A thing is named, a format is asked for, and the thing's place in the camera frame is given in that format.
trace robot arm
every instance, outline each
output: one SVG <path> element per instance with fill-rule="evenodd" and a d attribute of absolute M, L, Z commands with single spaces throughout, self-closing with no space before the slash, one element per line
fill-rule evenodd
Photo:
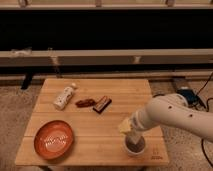
<path fill-rule="evenodd" d="M 185 98 L 179 94 L 158 96 L 129 118 L 131 131 L 149 130 L 159 124 L 189 131 L 213 142 L 213 113 L 188 108 Z"/>

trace black cable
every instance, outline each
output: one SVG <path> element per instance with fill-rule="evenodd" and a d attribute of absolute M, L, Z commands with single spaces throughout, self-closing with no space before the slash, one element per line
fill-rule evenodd
<path fill-rule="evenodd" d="M 206 112 L 209 112 L 209 102 L 213 100 L 213 98 L 208 98 L 206 101 Z M 206 158 L 207 162 L 209 163 L 209 165 L 213 168 L 213 163 L 211 162 L 211 160 L 209 159 L 208 155 L 206 154 L 206 150 L 204 148 L 204 139 L 201 139 L 201 149 L 203 152 L 204 157 Z"/>
<path fill-rule="evenodd" d="M 196 97 L 199 99 L 199 102 L 201 102 L 201 104 L 203 104 L 203 106 L 205 106 L 205 104 L 203 103 L 203 101 L 201 100 L 201 98 L 198 96 L 200 94 L 200 92 L 206 87 L 206 85 L 209 83 L 209 81 L 211 80 L 213 76 L 213 72 L 210 74 L 208 80 L 206 81 L 206 83 L 203 85 L 203 87 L 201 87 L 201 89 L 197 92 Z M 206 101 L 206 112 L 209 112 L 209 102 L 213 100 L 213 98 L 208 98 Z M 213 163 L 211 162 L 211 160 L 209 159 L 208 155 L 206 154 L 206 150 L 204 148 L 204 139 L 201 139 L 201 149 L 203 152 L 204 157 L 206 158 L 207 162 L 209 163 L 209 165 L 213 168 Z"/>
<path fill-rule="evenodd" d="M 206 158 L 206 160 L 208 161 L 208 163 L 210 164 L 210 166 L 213 168 L 213 163 L 211 162 L 211 160 L 209 159 L 209 157 L 207 156 L 206 154 L 206 150 L 204 148 L 204 139 L 201 139 L 201 149 L 202 149 L 202 152 Z"/>
<path fill-rule="evenodd" d="M 203 85 L 203 87 L 201 87 L 201 89 L 197 92 L 196 96 L 198 96 L 200 94 L 200 92 L 206 87 L 206 85 L 209 83 L 209 81 L 211 80 L 213 76 L 213 72 L 211 73 L 211 75 L 209 76 L 208 80 L 206 81 L 206 83 Z"/>
<path fill-rule="evenodd" d="M 208 98 L 207 101 L 206 101 L 206 111 L 207 111 L 207 112 L 209 112 L 209 102 L 210 102 L 211 100 L 213 100 L 213 97 Z"/>

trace terracotta bowl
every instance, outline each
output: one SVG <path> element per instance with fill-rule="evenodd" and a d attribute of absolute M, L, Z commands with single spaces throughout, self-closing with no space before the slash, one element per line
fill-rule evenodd
<path fill-rule="evenodd" d="M 36 153 L 43 159 L 62 156 L 73 144 L 73 131 L 64 121 L 51 121 L 42 126 L 34 139 Z"/>

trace wooden tabletop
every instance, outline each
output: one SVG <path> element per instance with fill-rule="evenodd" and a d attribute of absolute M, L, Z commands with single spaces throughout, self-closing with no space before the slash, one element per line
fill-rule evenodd
<path fill-rule="evenodd" d="M 75 82 L 78 86 L 74 97 L 65 110 L 58 111 L 52 102 L 66 87 Z M 77 108 L 78 100 L 104 95 L 112 103 L 97 114 L 92 108 Z M 166 165 L 168 155 L 160 127 L 143 133 L 146 140 L 144 153 L 130 157 L 124 149 L 124 135 L 118 125 L 124 118 L 142 108 L 152 98 L 147 80 L 143 79 L 47 79 L 25 131 L 16 156 L 16 165 L 59 166 L 142 166 Z M 70 124 L 75 134 L 75 143 L 61 158 L 46 161 L 34 150 L 34 137 L 45 123 L 63 120 Z"/>

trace small cup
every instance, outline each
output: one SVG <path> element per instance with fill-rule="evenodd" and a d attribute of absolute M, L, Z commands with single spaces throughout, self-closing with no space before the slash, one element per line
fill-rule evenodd
<path fill-rule="evenodd" d="M 124 146 L 129 156 L 138 156 L 144 152 L 145 149 L 145 139 L 141 136 L 137 144 L 131 142 L 128 136 L 125 136 Z"/>

